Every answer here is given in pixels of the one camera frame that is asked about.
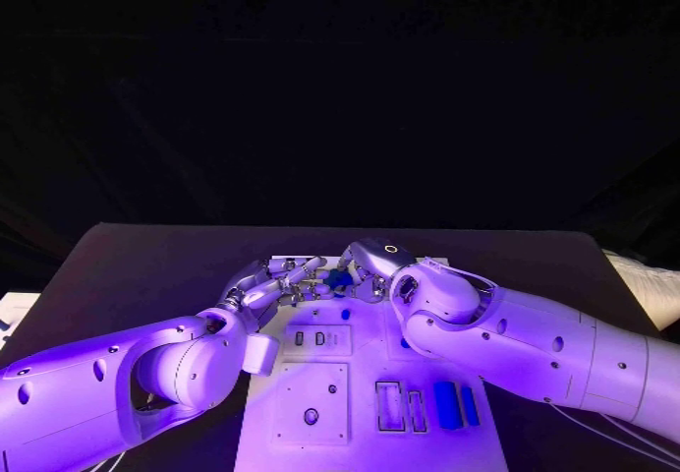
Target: blue block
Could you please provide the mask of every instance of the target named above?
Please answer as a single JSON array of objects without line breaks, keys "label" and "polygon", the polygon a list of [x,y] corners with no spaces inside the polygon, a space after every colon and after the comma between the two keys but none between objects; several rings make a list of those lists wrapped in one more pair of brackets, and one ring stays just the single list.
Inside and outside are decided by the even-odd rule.
[{"label": "blue block", "polygon": [[436,383],[436,400],[440,428],[457,430],[465,426],[465,417],[462,416],[457,386],[453,382]]},{"label": "blue block", "polygon": [[469,386],[462,388],[462,397],[465,398],[467,423],[472,426],[479,426],[478,407],[475,406],[475,397],[472,396],[472,388]]}]

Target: table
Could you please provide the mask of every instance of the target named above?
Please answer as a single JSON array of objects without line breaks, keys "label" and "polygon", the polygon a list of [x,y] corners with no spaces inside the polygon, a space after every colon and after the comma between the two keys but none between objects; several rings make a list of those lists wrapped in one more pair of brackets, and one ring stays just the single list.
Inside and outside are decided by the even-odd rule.
[{"label": "table", "polygon": [[[398,242],[416,256],[449,257],[454,267],[501,285],[659,335],[596,241],[581,233],[103,223],[83,237],[0,352],[0,365],[60,344],[198,313],[214,306],[230,276],[253,260],[274,254],[341,255],[368,236]],[[486,389],[511,470],[671,470],[545,404],[490,384]],[[119,470],[230,470],[247,391],[243,374],[218,408],[133,449]],[[577,414],[613,431],[599,415]]]}]

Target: blue object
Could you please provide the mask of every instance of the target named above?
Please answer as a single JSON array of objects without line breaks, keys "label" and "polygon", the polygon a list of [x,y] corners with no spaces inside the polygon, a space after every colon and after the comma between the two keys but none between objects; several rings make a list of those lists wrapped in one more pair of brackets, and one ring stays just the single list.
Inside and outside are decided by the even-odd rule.
[{"label": "blue object", "polygon": [[462,397],[465,398],[467,423],[472,426],[479,426],[478,407],[475,406],[475,397],[472,396],[472,388],[469,386],[462,388]]},{"label": "blue object", "polygon": [[[355,280],[348,270],[333,268],[329,272],[329,276],[323,279],[323,283],[335,290],[338,287],[354,285]],[[336,293],[336,298],[345,298],[345,295]]]},{"label": "blue object", "polygon": [[465,417],[462,416],[457,386],[453,382],[436,383],[436,400],[440,428],[457,430],[465,426]]}]

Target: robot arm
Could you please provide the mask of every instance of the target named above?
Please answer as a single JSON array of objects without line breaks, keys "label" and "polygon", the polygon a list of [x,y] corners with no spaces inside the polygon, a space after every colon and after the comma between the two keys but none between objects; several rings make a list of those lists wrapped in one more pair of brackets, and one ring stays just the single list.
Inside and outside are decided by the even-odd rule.
[{"label": "robot arm", "polygon": [[0,471],[83,470],[201,416],[241,369],[270,375],[280,304],[333,297],[323,258],[256,262],[217,308],[48,349],[0,370]]},{"label": "robot arm", "polygon": [[616,416],[680,443],[680,346],[430,259],[395,258],[403,251],[364,240],[345,260],[387,280],[404,337],[424,356],[529,399]]}]

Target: black backdrop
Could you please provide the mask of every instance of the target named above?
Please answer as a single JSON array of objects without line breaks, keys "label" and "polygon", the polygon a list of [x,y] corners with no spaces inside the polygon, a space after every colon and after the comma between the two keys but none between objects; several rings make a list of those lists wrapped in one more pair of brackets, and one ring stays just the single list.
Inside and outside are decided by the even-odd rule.
[{"label": "black backdrop", "polygon": [[675,2],[2,8],[0,288],[103,220],[577,229],[680,266]]}]

